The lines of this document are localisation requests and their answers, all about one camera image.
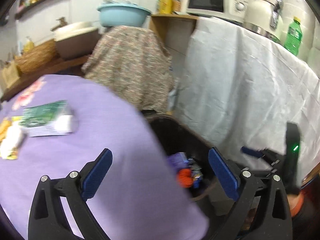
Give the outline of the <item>black trash bin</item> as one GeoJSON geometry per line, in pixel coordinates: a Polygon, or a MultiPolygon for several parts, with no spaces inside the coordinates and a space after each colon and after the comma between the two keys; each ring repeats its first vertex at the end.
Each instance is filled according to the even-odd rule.
{"type": "Polygon", "coordinates": [[[213,239],[225,216],[216,213],[210,194],[222,193],[208,161],[211,144],[169,115],[143,110],[155,149],[147,149],[151,159],[144,158],[140,182],[143,207],[139,211],[146,221],[143,239],[213,239]],[[167,157],[184,152],[193,185],[183,188],[167,157]]]}

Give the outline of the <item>yellow soap dispenser bottle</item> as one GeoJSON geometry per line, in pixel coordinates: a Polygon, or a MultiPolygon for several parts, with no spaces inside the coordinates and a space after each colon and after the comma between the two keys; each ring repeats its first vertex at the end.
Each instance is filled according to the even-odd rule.
{"type": "Polygon", "coordinates": [[[23,53],[27,53],[29,51],[31,51],[33,48],[35,47],[33,41],[31,40],[30,37],[27,36],[27,41],[25,43],[25,45],[23,46],[23,53]]]}

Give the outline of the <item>green plastic bottle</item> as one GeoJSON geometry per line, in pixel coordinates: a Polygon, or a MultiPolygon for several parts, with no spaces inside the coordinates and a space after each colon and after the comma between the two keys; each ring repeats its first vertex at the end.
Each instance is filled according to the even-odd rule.
{"type": "Polygon", "coordinates": [[[302,37],[303,33],[300,27],[300,19],[295,16],[293,22],[288,27],[284,48],[297,56],[302,37]]]}

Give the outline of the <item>woven wicker basket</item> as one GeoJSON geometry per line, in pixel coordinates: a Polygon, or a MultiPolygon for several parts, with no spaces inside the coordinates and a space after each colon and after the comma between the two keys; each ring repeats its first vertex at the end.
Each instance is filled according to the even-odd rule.
{"type": "Polygon", "coordinates": [[[20,74],[31,74],[57,58],[55,41],[51,39],[18,57],[15,63],[20,74]]]}

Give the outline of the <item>chopstick holder box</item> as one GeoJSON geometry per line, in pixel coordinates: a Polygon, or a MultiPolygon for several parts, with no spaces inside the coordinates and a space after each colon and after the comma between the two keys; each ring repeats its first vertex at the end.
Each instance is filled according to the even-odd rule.
{"type": "Polygon", "coordinates": [[[4,62],[1,60],[1,89],[4,92],[10,88],[20,77],[14,60],[4,62]]]}

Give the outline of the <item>cream electric kettle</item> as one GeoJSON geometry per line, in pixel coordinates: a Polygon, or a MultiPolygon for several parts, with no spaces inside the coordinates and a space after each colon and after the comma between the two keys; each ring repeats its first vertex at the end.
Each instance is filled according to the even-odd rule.
{"type": "Polygon", "coordinates": [[[280,43],[283,31],[281,11],[283,0],[271,3],[269,0],[253,0],[249,3],[242,26],[256,34],[280,43]]]}

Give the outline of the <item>floral patterned cloth cover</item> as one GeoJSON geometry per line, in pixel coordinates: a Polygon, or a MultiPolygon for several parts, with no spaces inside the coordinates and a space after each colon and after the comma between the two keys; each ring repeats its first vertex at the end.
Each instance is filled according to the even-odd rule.
{"type": "Polygon", "coordinates": [[[101,37],[82,72],[140,111],[165,113],[175,84],[171,61],[153,31],[121,25],[101,37]]]}

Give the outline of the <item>brown cream rice cooker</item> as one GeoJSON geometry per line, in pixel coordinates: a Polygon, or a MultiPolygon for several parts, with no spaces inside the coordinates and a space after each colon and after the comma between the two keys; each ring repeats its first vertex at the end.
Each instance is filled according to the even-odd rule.
{"type": "Polygon", "coordinates": [[[99,28],[91,22],[76,22],[53,31],[56,50],[63,60],[72,60],[93,52],[100,39],[99,28]]]}

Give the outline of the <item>purple floral tablecloth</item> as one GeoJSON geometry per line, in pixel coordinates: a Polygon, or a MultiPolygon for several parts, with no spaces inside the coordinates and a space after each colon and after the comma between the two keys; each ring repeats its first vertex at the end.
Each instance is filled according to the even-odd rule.
{"type": "Polygon", "coordinates": [[[1,160],[1,206],[26,237],[29,211],[43,175],[63,178],[103,149],[113,163],[88,206],[111,239],[202,239],[208,218],[176,180],[144,116],[108,88],[78,76],[46,75],[30,106],[68,102],[76,131],[27,138],[17,160],[1,160]]]}

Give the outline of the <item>brass faucet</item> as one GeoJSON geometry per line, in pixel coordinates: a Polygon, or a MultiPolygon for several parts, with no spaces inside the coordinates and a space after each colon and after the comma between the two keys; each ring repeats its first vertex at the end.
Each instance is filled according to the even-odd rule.
{"type": "Polygon", "coordinates": [[[52,28],[50,29],[50,31],[54,32],[54,31],[56,31],[57,29],[62,28],[62,27],[64,27],[64,26],[67,26],[67,25],[68,25],[68,22],[66,21],[66,18],[65,18],[65,17],[58,18],[57,21],[59,22],[58,25],[52,27],[52,28]]]}

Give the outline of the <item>light blue plastic basin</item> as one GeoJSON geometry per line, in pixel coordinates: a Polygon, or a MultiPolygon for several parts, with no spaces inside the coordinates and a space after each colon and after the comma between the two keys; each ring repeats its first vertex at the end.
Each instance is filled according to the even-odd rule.
{"type": "Polygon", "coordinates": [[[100,24],[104,28],[120,25],[142,27],[146,18],[151,15],[150,10],[126,0],[104,0],[97,11],[100,24]]]}

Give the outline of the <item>white cloth cover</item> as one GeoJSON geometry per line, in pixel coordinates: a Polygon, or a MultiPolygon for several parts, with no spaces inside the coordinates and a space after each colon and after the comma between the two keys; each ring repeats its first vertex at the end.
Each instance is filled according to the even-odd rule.
{"type": "Polygon", "coordinates": [[[242,146],[285,153],[288,122],[301,134],[297,181],[319,163],[319,78],[281,45],[218,18],[197,20],[174,115],[227,158],[252,169],[242,146]]]}

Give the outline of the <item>orange foam fruit net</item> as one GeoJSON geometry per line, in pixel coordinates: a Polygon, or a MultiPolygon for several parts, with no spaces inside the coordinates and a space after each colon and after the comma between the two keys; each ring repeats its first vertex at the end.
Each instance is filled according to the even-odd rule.
{"type": "Polygon", "coordinates": [[[192,171],[189,168],[183,168],[177,173],[177,181],[183,188],[190,188],[193,185],[192,171]]]}

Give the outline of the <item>purple snack bag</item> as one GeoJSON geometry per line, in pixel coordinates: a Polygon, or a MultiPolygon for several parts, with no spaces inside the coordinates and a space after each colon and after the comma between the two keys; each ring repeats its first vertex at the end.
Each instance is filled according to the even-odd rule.
{"type": "Polygon", "coordinates": [[[167,161],[176,173],[189,167],[189,162],[184,152],[178,152],[168,156],[167,161]]]}

